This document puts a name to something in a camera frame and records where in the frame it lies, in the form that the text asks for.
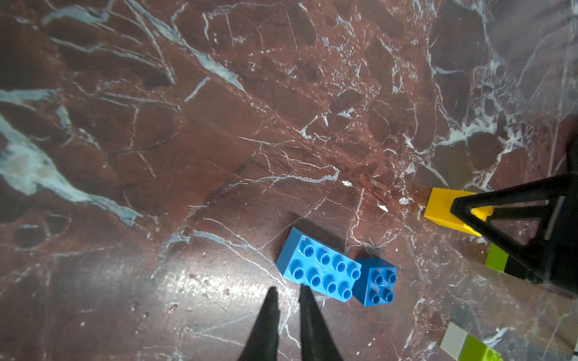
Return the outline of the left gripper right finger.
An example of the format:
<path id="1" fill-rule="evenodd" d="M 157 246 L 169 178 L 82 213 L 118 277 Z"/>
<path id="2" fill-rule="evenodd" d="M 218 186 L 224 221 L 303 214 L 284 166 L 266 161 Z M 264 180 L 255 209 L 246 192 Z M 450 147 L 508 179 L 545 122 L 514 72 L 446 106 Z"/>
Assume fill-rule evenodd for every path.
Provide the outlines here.
<path id="1" fill-rule="evenodd" d="M 300 286 L 300 338 L 303 361 L 343 361 L 309 286 Z"/>

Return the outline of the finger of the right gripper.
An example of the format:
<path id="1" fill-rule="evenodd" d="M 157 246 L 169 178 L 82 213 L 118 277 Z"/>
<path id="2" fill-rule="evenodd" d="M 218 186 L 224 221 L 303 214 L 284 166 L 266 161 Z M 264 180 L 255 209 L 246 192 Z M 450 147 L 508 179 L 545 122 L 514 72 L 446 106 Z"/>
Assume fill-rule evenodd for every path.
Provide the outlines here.
<path id="1" fill-rule="evenodd" d="M 577 175 L 457 198 L 451 212 L 543 279 L 577 294 Z"/>

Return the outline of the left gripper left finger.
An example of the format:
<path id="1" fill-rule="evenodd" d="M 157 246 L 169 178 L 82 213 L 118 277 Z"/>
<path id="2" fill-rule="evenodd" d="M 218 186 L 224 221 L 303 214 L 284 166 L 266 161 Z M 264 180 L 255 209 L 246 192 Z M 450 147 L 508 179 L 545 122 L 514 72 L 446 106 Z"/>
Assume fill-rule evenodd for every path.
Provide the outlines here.
<path id="1" fill-rule="evenodd" d="M 278 290 L 271 287 L 239 360 L 277 360 L 279 320 Z"/>

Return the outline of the black lego brick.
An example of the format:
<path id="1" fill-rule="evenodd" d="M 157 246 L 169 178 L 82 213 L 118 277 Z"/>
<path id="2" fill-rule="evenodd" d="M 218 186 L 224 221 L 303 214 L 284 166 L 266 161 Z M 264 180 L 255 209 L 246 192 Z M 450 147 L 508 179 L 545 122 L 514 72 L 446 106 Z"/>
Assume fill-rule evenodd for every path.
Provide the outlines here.
<path id="1" fill-rule="evenodd" d="M 513 257 L 507 258 L 506 264 L 504 266 L 504 274 L 514 278 L 519 278 L 520 280 L 527 281 L 532 284 L 543 284 L 543 279 L 541 277 L 535 275 L 534 272 L 522 265 L 522 263 L 515 260 Z"/>

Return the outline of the green lego brick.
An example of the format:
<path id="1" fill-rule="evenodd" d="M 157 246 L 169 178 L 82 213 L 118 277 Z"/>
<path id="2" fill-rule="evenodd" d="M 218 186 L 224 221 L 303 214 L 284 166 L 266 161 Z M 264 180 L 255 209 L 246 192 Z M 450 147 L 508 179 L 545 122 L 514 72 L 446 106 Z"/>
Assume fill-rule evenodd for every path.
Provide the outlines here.
<path id="1" fill-rule="evenodd" d="M 503 361 L 496 351 L 484 344 L 478 338 L 467 335 L 461 348 L 458 361 Z"/>
<path id="2" fill-rule="evenodd" d="M 497 272 L 504 273 L 509 260 L 509 254 L 495 244 L 490 244 L 485 266 Z"/>

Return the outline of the small dark blue lego brick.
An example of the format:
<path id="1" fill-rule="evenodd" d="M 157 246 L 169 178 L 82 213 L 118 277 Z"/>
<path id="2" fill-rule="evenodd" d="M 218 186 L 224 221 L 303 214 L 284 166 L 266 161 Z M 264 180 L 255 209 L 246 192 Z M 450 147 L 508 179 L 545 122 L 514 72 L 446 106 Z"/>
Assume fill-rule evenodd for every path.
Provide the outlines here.
<path id="1" fill-rule="evenodd" d="M 361 276 L 355 281 L 353 296 L 363 306 L 388 305 L 394 301 L 397 267 L 381 258 L 357 259 Z"/>

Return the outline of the long light blue lego brick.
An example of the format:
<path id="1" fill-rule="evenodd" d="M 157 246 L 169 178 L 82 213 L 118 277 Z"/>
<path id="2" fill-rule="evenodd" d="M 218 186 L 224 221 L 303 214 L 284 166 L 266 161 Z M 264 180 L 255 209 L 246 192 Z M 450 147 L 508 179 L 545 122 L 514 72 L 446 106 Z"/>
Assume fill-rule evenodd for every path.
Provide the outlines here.
<path id="1" fill-rule="evenodd" d="M 361 264 L 293 228 L 275 263 L 283 278 L 348 302 Z"/>

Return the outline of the yellow lego brick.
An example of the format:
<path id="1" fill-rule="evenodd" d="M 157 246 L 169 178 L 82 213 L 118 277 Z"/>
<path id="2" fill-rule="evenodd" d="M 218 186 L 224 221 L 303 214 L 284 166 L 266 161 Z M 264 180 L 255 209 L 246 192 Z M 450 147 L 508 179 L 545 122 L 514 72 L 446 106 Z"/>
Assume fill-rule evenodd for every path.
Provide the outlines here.
<path id="1" fill-rule="evenodd" d="M 451 212 L 455 199 L 472 195 L 475 195 L 475 193 L 434 187 L 431 190 L 424 217 L 439 226 L 480 237 L 480 233 L 473 230 Z"/>

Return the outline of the white lego brick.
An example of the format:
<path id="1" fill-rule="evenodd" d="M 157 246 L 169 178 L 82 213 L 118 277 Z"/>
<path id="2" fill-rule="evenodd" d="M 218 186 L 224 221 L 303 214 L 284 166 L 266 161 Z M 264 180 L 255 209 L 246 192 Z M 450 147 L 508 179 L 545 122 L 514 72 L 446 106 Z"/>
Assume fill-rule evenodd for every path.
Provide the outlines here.
<path id="1" fill-rule="evenodd" d="M 457 324 L 450 322 L 440 343 L 440 348 L 454 360 L 459 360 L 468 332 Z"/>

